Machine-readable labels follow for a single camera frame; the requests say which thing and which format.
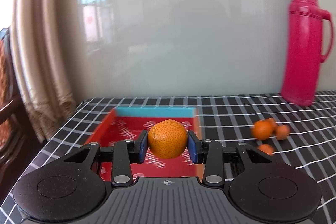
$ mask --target beige curtain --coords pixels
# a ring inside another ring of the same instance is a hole
[[[54,0],[14,0],[11,49],[22,100],[39,140],[75,110],[62,61]]]

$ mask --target crosshair mark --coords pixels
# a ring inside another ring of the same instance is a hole
[[[172,184],[172,183],[174,183],[174,182],[172,182],[171,180],[167,179],[167,180],[165,180],[165,181],[162,182],[162,183],[164,183],[164,184],[166,184],[167,186],[169,186],[170,184]]]

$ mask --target orange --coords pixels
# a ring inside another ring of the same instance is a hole
[[[266,119],[266,121],[272,124],[273,130],[277,128],[278,124],[275,122],[273,118]]]
[[[148,132],[148,148],[161,159],[173,159],[181,155],[188,143],[184,126],[175,120],[165,120]]]
[[[264,153],[273,156],[274,149],[269,144],[262,144],[258,146],[258,149],[263,151]]]
[[[281,141],[281,140],[285,140],[288,136],[290,132],[289,126],[287,125],[282,125],[282,126],[278,126],[275,129],[275,135],[277,137],[277,140]]]
[[[263,141],[271,136],[273,125],[267,120],[260,120],[254,123],[251,132],[254,138]]]

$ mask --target thermos handle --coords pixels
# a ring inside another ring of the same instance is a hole
[[[333,47],[333,44],[334,44],[334,25],[333,25],[333,21],[331,19],[331,14],[328,11],[321,9],[321,15],[322,15],[323,19],[326,19],[326,20],[330,21],[330,29],[331,29],[331,37],[330,37],[331,40],[330,40],[330,44],[329,44],[327,53],[325,55],[321,54],[321,63],[324,63],[324,61],[328,58],[328,56],[331,52],[331,49]]]

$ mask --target chair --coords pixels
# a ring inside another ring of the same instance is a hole
[[[3,29],[0,41],[4,44],[7,90],[0,105],[0,124],[9,119],[9,136],[0,148],[0,204],[24,172],[35,155],[42,149],[30,123],[17,86],[11,58],[9,29]]]

